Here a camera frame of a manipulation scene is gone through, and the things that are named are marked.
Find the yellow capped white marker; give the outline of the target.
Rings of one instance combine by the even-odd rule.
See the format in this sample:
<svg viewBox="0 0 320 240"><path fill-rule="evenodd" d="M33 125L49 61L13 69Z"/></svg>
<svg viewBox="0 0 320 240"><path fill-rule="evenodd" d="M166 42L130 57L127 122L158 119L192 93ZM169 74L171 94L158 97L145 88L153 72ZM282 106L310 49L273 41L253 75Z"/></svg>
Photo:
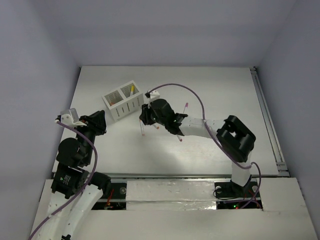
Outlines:
<svg viewBox="0 0 320 240"><path fill-rule="evenodd" d="M132 97L134 95L134 91L135 91L135 87L132 85L130 88L130 97Z"/></svg>

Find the peach capped white marker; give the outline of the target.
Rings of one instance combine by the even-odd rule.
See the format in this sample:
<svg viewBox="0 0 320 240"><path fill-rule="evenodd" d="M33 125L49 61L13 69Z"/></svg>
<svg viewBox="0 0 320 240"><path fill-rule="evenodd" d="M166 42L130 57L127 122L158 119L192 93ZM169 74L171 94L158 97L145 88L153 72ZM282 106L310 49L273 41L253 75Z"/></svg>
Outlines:
<svg viewBox="0 0 320 240"><path fill-rule="evenodd" d="M143 122L141 120L139 121L139 125L140 125L141 135L145 136L144 124L143 124Z"/></svg>

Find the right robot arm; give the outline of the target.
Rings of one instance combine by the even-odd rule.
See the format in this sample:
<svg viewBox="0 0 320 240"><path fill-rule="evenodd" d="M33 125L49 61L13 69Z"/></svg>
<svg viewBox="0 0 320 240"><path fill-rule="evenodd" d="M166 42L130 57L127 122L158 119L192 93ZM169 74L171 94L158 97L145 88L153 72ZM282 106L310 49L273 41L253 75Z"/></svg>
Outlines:
<svg viewBox="0 0 320 240"><path fill-rule="evenodd" d="M141 106L139 119L147 125L159 124L176 136L196 136L212 139L232 161L231 180L216 193L221 198L240 198L246 195L252 175L249 156L256 136L236 116L224 120L195 118L174 112L165 99L156 99Z"/></svg>

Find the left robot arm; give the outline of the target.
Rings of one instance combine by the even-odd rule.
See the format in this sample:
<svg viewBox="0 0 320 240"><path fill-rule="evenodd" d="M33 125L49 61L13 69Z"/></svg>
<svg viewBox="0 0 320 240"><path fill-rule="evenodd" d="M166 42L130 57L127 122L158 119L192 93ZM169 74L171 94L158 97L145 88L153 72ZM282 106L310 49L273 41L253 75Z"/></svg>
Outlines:
<svg viewBox="0 0 320 240"><path fill-rule="evenodd" d="M58 146L48 221L37 239L74 240L94 204L111 191L111 178L96 172L95 139L107 132L105 111L78 116L76 109L71 108L62 111L55 123L73 131L75 137L62 140Z"/></svg>

